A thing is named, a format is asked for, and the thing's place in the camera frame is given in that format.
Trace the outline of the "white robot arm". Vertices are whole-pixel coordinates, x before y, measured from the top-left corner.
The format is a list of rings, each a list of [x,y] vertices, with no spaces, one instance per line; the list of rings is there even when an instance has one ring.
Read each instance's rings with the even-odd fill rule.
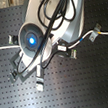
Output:
[[[25,0],[24,23],[9,42],[21,50],[12,57],[11,83],[25,82],[36,72],[36,87],[44,89],[44,69],[54,55],[75,59],[68,43],[80,38],[84,22],[84,0]]]

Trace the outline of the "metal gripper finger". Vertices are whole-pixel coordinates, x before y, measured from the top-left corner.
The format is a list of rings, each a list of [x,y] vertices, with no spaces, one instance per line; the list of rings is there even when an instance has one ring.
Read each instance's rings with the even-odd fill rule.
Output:
[[[36,87],[38,91],[44,90],[44,70],[40,67],[36,67]]]
[[[15,83],[18,78],[17,66],[15,63],[13,63],[12,66],[13,66],[13,69],[10,72],[9,78],[10,78],[11,83]]]

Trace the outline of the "grey gripper blue light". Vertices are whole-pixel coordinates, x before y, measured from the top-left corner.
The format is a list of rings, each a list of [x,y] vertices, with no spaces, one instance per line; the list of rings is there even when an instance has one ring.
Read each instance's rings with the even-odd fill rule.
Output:
[[[25,23],[19,30],[19,46],[23,54],[32,59],[27,67],[22,71],[22,74],[27,72],[30,67],[39,64],[41,61],[46,61],[51,55],[51,40],[49,39],[49,26],[46,31],[40,29],[39,26],[33,23]]]

